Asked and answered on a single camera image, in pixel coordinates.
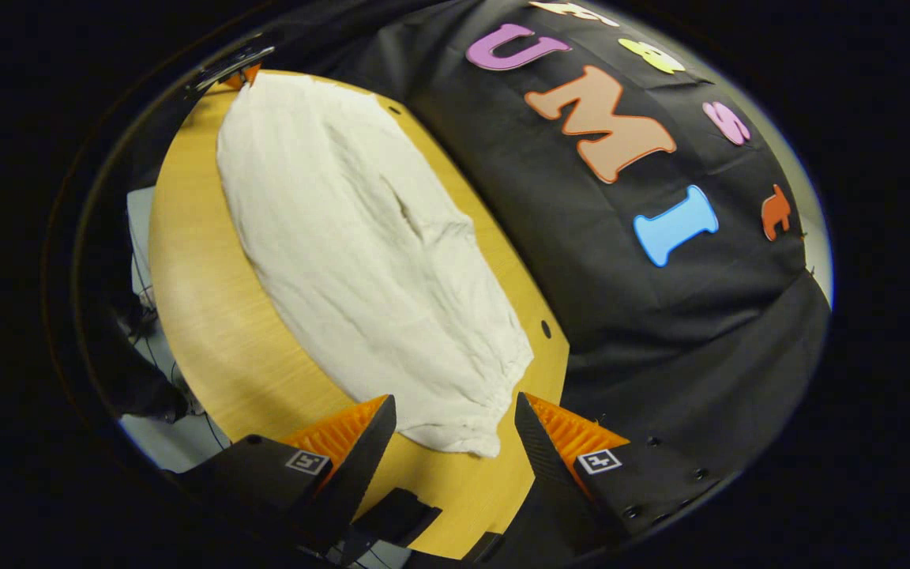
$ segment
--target foam letter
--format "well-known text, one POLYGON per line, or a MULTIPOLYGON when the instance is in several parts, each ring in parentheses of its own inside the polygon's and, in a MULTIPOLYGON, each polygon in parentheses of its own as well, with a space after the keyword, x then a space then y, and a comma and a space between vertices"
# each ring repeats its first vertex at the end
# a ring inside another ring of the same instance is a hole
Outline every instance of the foam letter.
POLYGON ((635 54, 641 55, 648 65, 660 70, 662 73, 672 75, 675 71, 686 71, 681 62, 675 60, 672 55, 665 53, 658 47, 649 46, 644 42, 632 42, 632 40, 617 40, 623 47, 634 51, 635 54))
POLYGON ((765 236, 768 237, 768 241, 777 239, 777 231, 774 231, 774 226, 779 222, 781 229, 788 231, 788 216, 791 214, 792 206, 788 204, 781 188, 774 184, 774 195, 765 199, 761 204, 761 222, 765 224, 765 236))
POLYGON ((545 119, 559 119, 572 102, 564 134, 609 133, 597 141, 578 141, 578 154, 604 183, 617 181, 617 172, 653 152, 673 152, 676 143, 665 126, 648 116, 614 115, 624 88, 603 70, 585 66, 585 75, 545 93, 526 93, 526 104, 545 119))
POLYGON ((584 19, 584 21, 600 21, 605 25, 611 25, 613 28, 620 28, 620 24, 614 21, 611 21, 610 18, 600 16, 589 10, 588 8, 582 8, 578 4, 551 4, 546 2, 529 2, 537 8, 543 8, 544 10, 549 10, 555 14, 570 14, 576 18, 584 19))
POLYGON ((496 48, 503 44, 515 40, 516 37, 534 36, 535 32, 528 28, 522 28, 520 25, 506 23, 496 32, 490 35, 480 37, 479 40, 469 46, 465 52, 465 57, 476 64, 477 67, 489 69, 491 71, 506 71, 521 67, 527 62, 538 60, 545 54, 552 51, 570 51, 570 46, 561 40, 554 40, 553 37, 540 37, 539 42, 533 47, 525 48, 515 55, 509 55, 506 58, 499 58, 494 55, 496 48))
POLYGON ((634 231, 655 266, 669 262, 669 252, 703 231, 718 231, 718 217, 700 187, 686 188, 686 199, 652 219, 634 218, 634 231))

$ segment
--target white cloth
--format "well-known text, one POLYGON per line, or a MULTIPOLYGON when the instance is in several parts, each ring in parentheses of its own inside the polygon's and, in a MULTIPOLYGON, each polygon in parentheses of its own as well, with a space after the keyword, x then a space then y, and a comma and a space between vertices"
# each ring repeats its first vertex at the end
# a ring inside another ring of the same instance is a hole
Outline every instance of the white cloth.
POLYGON ((498 456, 531 346, 472 220, 374 96, 260 74, 216 159, 243 249, 311 359, 357 401, 393 394, 402 435, 498 456))

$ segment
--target black fabric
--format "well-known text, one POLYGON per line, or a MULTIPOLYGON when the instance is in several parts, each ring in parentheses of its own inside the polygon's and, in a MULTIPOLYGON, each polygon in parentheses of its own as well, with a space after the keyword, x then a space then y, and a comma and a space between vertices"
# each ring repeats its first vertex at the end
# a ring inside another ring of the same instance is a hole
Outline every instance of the black fabric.
POLYGON ((145 116, 144 125, 137 131, 129 147, 126 147, 126 154, 119 158, 119 168, 123 167, 124 172, 112 172, 112 175, 123 175, 129 180, 124 185, 127 190, 122 192, 122 196, 142 187, 156 185, 167 148, 170 148, 181 123, 199 100, 200 94, 186 96, 177 93, 151 115, 145 116))
POLYGON ((354 43, 325 74, 408 105, 490 206, 570 340, 564 407, 606 415, 604 424, 624 436, 659 436, 720 476, 738 472, 801 400, 830 315, 805 271, 795 199, 756 126, 723 89, 696 69, 653 68, 617 39, 654 42, 613 9, 585 6, 620 28, 512 0, 452 0, 354 43), (535 33, 501 47, 506 54, 536 36, 572 50, 502 72, 469 62, 467 48, 503 23, 535 33), (618 115, 658 120, 678 150, 632 163, 616 183, 597 179, 577 143, 602 134, 566 136, 564 118, 542 118, 524 101, 577 79, 585 65, 624 87, 618 115), (731 108, 750 140, 737 147, 725 139, 701 109, 707 101, 731 108), (720 229, 654 266, 633 220, 678 204, 690 184, 705 192, 720 229), (774 184, 792 214, 772 242, 761 203, 774 184))
MULTIPOLYGON (((652 370, 621 378, 585 377, 561 405, 633 443, 655 436, 683 456, 727 476, 746 468, 777 436, 803 396, 827 331, 826 300, 809 273, 761 317, 652 370)), ((555 511, 528 491, 491 559, 495 567, 538 567, 573 555, 555 511), (536 540, 537 534, 544 539, 536 540)))
POLYGON ((394 488, 353 522, 354 529, 367 536, 408 547, 437 519, 441 508, 429 507, 404 488, 394 488))
MULTIPOLYGON (((145 158, 148 154, 142 152, 138 156, 145 158)), ((127 192, 136 190, 133 180, 141 178, 149 166, 148 161, 131 159, 132 155, 119 159, 122 168, 107 188, 100 208, 87 223, 88 254, 81 274, 81 280, 92 291, 85 299, 91 307, 85 323, 87 350, 96 371, 98 389, 117 415, 151 417, 170 423, 187 414, 188 401, 154 361, 145 359, 131 345, 119 326, 119 321, 126 322, 145 335, 140 322, 142 306, 136 294, 141 285, 137 283, 133 291, 130 284, 133 243, 127 223, 126 196, 127 192)), ((138 341, 149 342, 147 338, 138 341)))
POLYGON ((776 242, 762 235, 761 202, 773 184, 788 189, 777 159, 759 136, 743 147, 729 143, 701 104, 721 101, 751 133, 754 125, 696 70, 664 74, 621 47, 620 37, 646 40, 626 23, 610 28, 510 0, 455 0, 387 25, 331 73, 404 101, 450 153, 556 313, 571 343, 572 375, 639 371, 740 327, 805 264, 790 191, 790 230, 776 242), (502 23, 564 40, 572 50, 503 72, 467 61, 467 48, 502 23), (617 183, 599 181, 577 154, 581 137, 561 133, 563 119, 543 119, 524 102, 528 91, 577 79, 585 65, 624 86, 619 115, 658 120, 678 150, 638 160, 617 183), (676 248, 667 266, 654 266, 633 220, 678 204, 690 184, 708 195, 721 229, 676 248))

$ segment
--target wooden table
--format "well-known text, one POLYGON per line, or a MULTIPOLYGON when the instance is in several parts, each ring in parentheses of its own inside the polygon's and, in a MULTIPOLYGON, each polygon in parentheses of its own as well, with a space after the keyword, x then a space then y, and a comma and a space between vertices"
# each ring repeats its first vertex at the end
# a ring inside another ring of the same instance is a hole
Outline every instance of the wooden table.
MULTIPOLYGON (((164 332, 209 415, 231 440, 250 433, 282 439, 355 402, 297 345, 232 226, 216 169, 216 135, 236 96, 227 86, 213 86, 167 151, 149 221, 149 260, 164 332)), ((390 114, 423 152, 455 204, 476 223, 479 248, 535 353, 517 388, 559 401, 568 345, 531 275, 476 192, 408 109, 385 97, 378 100, 393 109, 390 114), (543 332, 544 321, 552 338, 543 332)), ((443 511, 411 547, 461 558, 483 532, 502 533, 508 527, 532 486, 532 469, 513 424, 513 404, 498 434, 502 449, 497 458, 438 453, 394 435, 358 515, 394 487, 411 490, 443 511)))

